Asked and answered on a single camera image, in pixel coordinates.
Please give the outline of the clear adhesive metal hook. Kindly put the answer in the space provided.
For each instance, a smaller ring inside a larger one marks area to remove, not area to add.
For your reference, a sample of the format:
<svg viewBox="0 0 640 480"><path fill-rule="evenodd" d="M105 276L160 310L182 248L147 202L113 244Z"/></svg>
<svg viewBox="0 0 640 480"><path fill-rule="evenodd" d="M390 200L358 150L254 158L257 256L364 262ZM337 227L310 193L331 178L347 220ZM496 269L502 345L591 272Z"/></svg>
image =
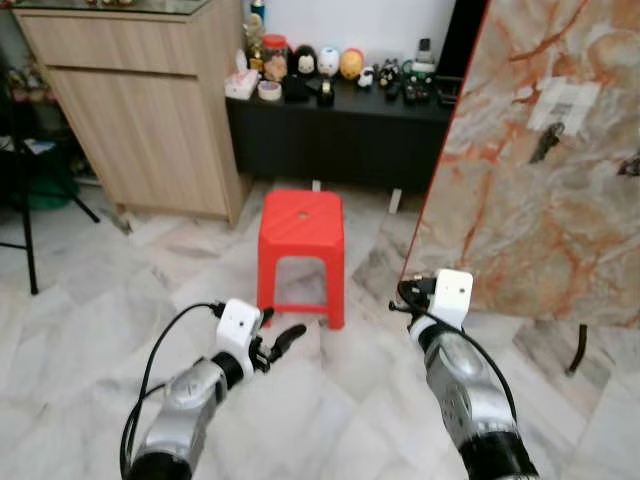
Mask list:
<svg viewBox="0 0 640 480"><path fill-rule="evenodd" d="M530 131L559 127L559 133L577 134L593 109L602 84L573 83L566 77L545 78L535 88L536 102L527 119Z"/></svg>

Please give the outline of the red plastic stool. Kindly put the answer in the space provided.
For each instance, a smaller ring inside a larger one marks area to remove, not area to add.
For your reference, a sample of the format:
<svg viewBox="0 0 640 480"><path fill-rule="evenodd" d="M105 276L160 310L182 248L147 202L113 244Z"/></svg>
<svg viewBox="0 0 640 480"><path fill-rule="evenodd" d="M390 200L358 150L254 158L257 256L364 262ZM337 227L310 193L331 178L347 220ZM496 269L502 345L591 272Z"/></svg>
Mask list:
<svg viewBox="0 0 640 480"><path fill-rule="evenodd" d="M324 303L276 302L276 270L287 257L323 262ZM346 326L346 229L343 200L333 192L275 189L265 196L257 238L256 305L284 314L323 314Z"/></svg>

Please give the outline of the marble pattern table red rim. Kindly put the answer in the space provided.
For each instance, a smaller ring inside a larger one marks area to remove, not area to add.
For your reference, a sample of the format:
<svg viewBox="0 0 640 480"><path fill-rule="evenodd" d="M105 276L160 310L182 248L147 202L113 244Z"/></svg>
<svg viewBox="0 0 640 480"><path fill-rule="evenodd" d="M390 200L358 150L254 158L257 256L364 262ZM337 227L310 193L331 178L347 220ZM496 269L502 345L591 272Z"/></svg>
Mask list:
<svg viewBox="0 0 640 480"><path fill-rule="evenodd" d="M602 84L530 164L545 78ZM403 276L474 275L472 310L522 317L562 369L634 364L640 321L640 0L490 0Z"/></svg>

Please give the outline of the black low TV console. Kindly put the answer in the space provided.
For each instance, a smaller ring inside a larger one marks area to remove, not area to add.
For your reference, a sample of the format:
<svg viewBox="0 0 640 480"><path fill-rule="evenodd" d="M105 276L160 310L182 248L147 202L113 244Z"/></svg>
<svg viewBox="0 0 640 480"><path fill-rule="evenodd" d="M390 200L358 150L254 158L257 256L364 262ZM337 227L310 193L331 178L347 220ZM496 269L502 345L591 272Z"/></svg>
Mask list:
<svg viewBox="0 0 640 480"><path fill-rule="evenodd" d="M387 101L339 83L330 106L227 99L239 172L352 186L428 191L454 109Z"/></svg>

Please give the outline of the black key bunch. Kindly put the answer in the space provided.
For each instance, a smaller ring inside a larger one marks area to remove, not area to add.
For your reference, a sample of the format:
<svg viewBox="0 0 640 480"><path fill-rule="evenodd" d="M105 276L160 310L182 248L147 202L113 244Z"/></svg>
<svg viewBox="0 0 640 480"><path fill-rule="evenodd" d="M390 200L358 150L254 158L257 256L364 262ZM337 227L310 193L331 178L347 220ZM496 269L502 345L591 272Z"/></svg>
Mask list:
<svg viewBox="0 0 640 480"><path fill-rule="evenodd" d="M541 136L539 137L538 143L536 143L535 150L532 151L530 156L529 163L531 165L543 163L550 150L561 142L561 134L563 132L563 122L554 122L549 124L548 127L541 132Z"/></svg>

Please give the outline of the wide black remote control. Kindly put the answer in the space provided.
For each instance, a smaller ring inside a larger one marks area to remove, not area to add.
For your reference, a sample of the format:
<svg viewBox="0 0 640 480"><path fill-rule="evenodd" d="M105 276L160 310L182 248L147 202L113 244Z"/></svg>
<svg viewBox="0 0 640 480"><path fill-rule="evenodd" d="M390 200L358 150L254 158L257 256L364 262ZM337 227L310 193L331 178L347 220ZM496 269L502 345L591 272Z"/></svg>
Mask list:
<svg viewBox="0 0 640 480"><path fill-rule="evenodd" d="M402 84L402 97L406 105L430 104L434 93L431 77L410 76Z"/></svg>

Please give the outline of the flat black tray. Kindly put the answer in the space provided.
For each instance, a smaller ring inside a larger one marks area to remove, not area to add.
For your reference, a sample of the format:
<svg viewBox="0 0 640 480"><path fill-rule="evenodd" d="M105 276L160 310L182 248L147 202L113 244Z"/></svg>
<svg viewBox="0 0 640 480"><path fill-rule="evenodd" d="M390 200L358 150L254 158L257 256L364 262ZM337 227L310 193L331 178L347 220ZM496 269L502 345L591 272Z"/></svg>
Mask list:
<svg viewBox="0 0 640 480"><path fill-rule="evenodd" d="M436 77L435 91L436 100L443 106L454 106L460 101L463 88L462 78L458 77Z"/></svg>

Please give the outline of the black wallet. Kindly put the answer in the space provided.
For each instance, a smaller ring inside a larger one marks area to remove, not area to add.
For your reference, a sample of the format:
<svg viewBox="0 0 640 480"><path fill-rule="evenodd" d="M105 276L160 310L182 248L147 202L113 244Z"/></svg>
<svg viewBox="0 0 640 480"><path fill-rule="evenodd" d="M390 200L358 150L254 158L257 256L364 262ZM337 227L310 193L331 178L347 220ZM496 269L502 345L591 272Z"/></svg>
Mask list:
<svg viewBox="0 0 640 480"><path fill-rule="evenodd" d="M280 79L280 86L284 102L308 102L314 95L307 79L301 76L285 76Z"/></svg>

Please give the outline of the light wooden cabinet glass top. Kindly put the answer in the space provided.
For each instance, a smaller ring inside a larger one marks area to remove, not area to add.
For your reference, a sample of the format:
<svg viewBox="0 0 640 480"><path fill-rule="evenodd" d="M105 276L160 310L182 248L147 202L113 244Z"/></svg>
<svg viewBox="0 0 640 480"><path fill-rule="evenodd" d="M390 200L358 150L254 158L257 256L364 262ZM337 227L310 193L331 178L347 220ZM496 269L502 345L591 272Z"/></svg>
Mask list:
<svg viewBox="0 0 640 480"><path fill-rule="evenodd" d="M242 0L14 0L12 12L116 209L237 223L250 178L224 84Z"/></svg>

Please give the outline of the pink tissue box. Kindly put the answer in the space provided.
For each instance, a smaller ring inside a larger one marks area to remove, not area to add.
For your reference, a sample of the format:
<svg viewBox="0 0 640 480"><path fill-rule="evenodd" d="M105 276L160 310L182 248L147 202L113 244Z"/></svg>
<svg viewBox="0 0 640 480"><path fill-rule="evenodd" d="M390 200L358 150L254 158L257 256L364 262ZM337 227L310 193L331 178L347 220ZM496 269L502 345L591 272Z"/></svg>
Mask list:
<svg viewBox="0 0 640 480"><path fill-rule="evenodd" d="M261 81L260 70L253 69L243 50L236 52L236 70L229 74L224 83L227 99L250 100Z"/></svg>

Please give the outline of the yellow bear plush toy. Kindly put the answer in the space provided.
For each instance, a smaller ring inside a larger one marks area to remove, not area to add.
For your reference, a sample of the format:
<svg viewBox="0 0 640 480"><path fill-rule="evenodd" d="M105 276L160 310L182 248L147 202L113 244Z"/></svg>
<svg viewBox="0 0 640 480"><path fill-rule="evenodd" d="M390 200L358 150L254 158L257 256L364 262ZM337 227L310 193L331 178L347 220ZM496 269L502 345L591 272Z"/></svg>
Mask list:
<svg viewBox="0 0 640 480"><path fill-rule="evenodd" d="M346 79L346 81L357 81L364 68L364 51L356 49L356 47L348 47L340 52L338 61L338 76L340 78Z"/></svg>

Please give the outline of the green floor item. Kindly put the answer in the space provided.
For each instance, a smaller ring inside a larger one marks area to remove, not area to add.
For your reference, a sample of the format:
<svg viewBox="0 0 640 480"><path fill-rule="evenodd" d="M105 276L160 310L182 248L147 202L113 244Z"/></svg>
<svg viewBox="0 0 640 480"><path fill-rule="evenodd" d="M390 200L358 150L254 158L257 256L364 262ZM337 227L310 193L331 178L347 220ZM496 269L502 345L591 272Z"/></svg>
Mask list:
<svg viewBox="0 0 640 480"><path fill-rule="evenodd" d="M35 211L59 210L73 204L72 196L81 192L72 178L56 173L35 173L26 182L28 205Z"/></svg>

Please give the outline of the black mouse plush toy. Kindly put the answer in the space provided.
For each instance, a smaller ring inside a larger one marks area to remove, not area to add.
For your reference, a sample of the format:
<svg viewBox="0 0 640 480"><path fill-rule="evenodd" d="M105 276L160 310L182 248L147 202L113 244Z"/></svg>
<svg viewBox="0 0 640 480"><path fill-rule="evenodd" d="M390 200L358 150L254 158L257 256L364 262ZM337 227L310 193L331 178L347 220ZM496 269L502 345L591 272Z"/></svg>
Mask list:
<svg viewBox="0 0 640 480"><path fill-rule="evenodd" d="M311 78L317 74L317 51L315 47L302 44L293 47L288 60L289 76Z"/></svg>

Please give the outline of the black tripod stand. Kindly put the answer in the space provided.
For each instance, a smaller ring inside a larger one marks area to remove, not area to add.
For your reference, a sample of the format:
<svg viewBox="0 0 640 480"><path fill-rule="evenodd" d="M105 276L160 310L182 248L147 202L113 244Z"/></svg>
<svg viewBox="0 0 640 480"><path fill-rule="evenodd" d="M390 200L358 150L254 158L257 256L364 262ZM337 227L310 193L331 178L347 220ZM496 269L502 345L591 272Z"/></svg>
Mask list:
<svg viewBox="0 0 640 480"><path fill-rule="evenodd" d="M35 173L56 173L76 180L70 157L81 154L83 148L68 127L44 127L38 119L38 102L29 95L26 73L0 58L0 207L17 212L22 225L22 241L0 239L0 248L26 255L29 293L37 296L35 210L28 205L26 182ZM100 215L82 200L81 193L72 200L88 219L100 223Z"/></svg>

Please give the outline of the small gold trophy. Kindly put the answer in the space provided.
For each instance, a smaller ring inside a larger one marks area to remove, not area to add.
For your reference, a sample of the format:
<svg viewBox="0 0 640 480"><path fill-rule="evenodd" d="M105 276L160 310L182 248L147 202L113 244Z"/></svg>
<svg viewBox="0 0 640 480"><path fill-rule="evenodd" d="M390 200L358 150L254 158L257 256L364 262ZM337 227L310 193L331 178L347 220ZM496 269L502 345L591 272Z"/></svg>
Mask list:
<svg viewBox="0 0 640 480"><path fill-rule="evenodd" d="M257 13L250 13L244 19L244 59L246 59L247 67L252 70L262 70L262 36L265 35L264 23L262 17Z"/></svg>

